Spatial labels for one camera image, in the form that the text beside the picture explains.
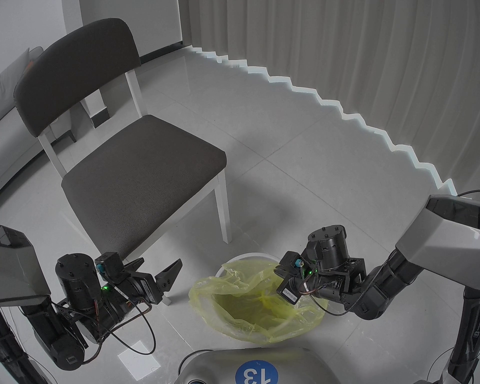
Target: curtain fold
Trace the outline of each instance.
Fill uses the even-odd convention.
[[[184,44],[314,88],[480,187],[480,2],[180,0]]]

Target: floor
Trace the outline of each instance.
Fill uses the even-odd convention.
[[[270,83],[236,63],[184,48],[143,65],[138,78],[149,113],[227,153],[233,227],[227,245],[210,194],[144,255],[142,271],[155,274],[179,257],[184,267],[170,292],[172,305],[159,305],[147,316],[156,332],[153,356],[159,368],[141,383],[173,383],[178,363],[193,350],[250,346],[210,329],[188,303],[192,284],[214,275],[223,262],[246,252],[278,257],[301,252],[309,233],[342,224],[350,255],[365,258],[369,271],[385,260],[428,195],[437,193],[430,174],[415,169],[405,153],[391,153],[381,136],[355,120],[342,120],[335,107],[319,105],[313,95]],[[65,139],[56,145],[67,170],[137,118],[124,80],[114,80],[102,94],[111,119],[93,129],[77,106],[72,116],[78,142]],[[56,260],[72,252],[99,255],[45,155],[2,191],[0,217],[33,243],[55,301],[63,298]],[[462,287],[423,272],[380,319],[326,315],[313,331],[282,345],[316,351],[342,384],[414,383],[425,379],[435,358],[453,346],[461,310]],[[117,357],[125,348],[116,340],[109,338],[88,366],[64,372],[41,350],[17,308],[12,315],[27,352],[59,383],[136,382]],[[152,345],[141,320],[119,336],[130,345]],[[87,356],[94,350],[89,348]],[[439,378],[446,359],[435,364],[431,379]]]

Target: white chair frame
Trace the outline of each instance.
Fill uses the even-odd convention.
[[[138,85],[137,76],[135,70],[131,70],[125,73],[127,78],[128,87],[132,94],[135,108],[137,109],[138,116],[142,117],[147,114],[147,107],[144,103],[140,86]],[[67,171],[63,167],[60,159],[53,150],[48,138],[45,135],[45,131],[38,137],[40,144],[42,144],[45,153],[52,162],[53,166],[63,177],[67,174]],[[220,227],[222,230],[222,238],[225,243],[230,243],[232,239],[231,226],[230,226],[230,213],[228,211],[228,199],[227,199],[227,183],[225,181],[225,170],[223,169],[213,179],[211,179],[197,194],[195,194],[189,201],[182,205],[172,216],[170,216],[165,222],[163,222],[142,244],[134,249],[128,258],[131,260],[140,257],[153,243],[155,243],[165,232],[176,225],[187,213],[195,208],[200,201],[202,201],[211,191],[215,191],[216,206],[218,209],[218,216],[220,218]],[[162,301],[166,305],[169,305],[170,300],[164,297]]]

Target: blue round label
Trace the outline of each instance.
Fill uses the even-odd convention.
[[[235,384],[277,384],[278,371],[267,361],[248,361],[237,369]]]

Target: white square on floor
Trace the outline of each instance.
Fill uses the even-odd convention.
[[[148,352],[141,341],[132,345],[132,348],[140,352]],[[156,361],[152,355],[139,355],[129,349],[119,354],[119,359],[136,381],[143,379],[148,374],[160,368],[160,364],[158,364],[158,361]]]

